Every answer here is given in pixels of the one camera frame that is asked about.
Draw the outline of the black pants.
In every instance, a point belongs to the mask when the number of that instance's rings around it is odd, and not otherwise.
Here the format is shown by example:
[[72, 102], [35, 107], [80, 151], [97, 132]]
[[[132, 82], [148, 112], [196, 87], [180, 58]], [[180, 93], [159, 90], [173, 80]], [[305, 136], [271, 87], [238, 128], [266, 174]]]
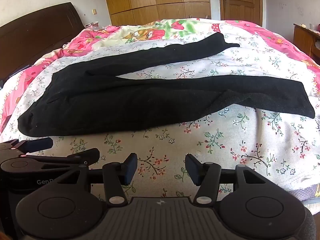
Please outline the black pants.
[[19, 118], [29, 137], [140, 131], [194, 121], [232, 104], [315, 117], [303, 84], [268, 76], [220, 75], [196, 79], [126, 79], [125, 74], [204, 59], [232, 44], [221, 33], [71, 64]]

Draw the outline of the white floral bed sheet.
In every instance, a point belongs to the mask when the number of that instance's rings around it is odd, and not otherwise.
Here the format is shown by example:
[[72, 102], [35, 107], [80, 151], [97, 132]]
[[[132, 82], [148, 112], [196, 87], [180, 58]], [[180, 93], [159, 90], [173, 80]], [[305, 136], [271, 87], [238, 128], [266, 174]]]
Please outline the white floral bed sheet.
[[[17, 125], [1, 141], [25, 139]], [[192, 196], [195, 187], [184, 166], [191, 153], [223, 168], [244, 164], [302, 201], [319, 198], [319, 117], [313, 119], [231, 105], [194, 121], [139, 132], [59, 136], [44, 155], [64, 156], [98, 148], [94, 165], [138, 155], [138, 169], [124, 188], [128, 197]]]

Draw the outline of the dark wooden headboard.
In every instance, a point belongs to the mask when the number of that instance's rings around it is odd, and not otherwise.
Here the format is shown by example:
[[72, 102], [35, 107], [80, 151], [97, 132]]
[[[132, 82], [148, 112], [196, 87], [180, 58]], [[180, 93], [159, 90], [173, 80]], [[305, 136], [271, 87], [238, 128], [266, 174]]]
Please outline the dark wooden headboard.
[[84, 28], [71, 2], [47, 7], [1, 27], [1, 84], [41, 56], [70, 42]]

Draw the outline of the pink cartoon quilt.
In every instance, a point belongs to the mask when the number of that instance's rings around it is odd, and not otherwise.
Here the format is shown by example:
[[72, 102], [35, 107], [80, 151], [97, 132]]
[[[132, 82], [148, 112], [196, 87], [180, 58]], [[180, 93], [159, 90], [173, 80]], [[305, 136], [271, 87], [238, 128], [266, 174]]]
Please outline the pink cartoon quilt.
[[141, 70], [135, 77], [184, 79], [227, 74], [281, 77], [302, 82], [315, 109], [319, 109], [319, 65], [281, 35], [246, 21], [161, 20], [146, 25], [84, 29], [61, 48], [42, 55], [33, 65], [15, 74], [1, 91], [1, 134], [17, 125], [18, 116], [43, 93], [52, 74], [69, 64], [196, 42], [214, 33], [222, 33], [227, 42], [238, 43], [239, 51], [180, 67]]

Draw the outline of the wooden wardrobe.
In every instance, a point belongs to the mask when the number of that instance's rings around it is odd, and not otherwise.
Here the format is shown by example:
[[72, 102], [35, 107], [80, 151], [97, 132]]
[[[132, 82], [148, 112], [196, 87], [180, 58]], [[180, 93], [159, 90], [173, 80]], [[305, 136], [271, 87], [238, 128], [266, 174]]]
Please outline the wooden wardrobe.
[[163, 19], [211, 18], [210, 0], [106, 0], [112, 25]]

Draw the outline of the wooden side cabinet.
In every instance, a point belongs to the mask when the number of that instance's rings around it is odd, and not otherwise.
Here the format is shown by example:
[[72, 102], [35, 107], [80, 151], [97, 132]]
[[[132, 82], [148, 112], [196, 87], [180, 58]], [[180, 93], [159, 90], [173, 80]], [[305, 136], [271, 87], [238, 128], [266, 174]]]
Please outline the wooden side cabinet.
[[319, 34], [301, 25], [293, 25], [293, 44], [310, 58], [318, 60], [319, 48], [316, 47], [316, 42], [319, 42]]

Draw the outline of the brown wooden door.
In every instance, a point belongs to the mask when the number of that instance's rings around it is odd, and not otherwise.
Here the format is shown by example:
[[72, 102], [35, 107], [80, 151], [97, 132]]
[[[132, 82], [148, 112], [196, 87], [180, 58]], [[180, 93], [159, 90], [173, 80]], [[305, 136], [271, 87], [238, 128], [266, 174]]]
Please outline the brown wooden door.
[[263, 25], [263, 0], [220, 0], [222, 20], [243, 20]]

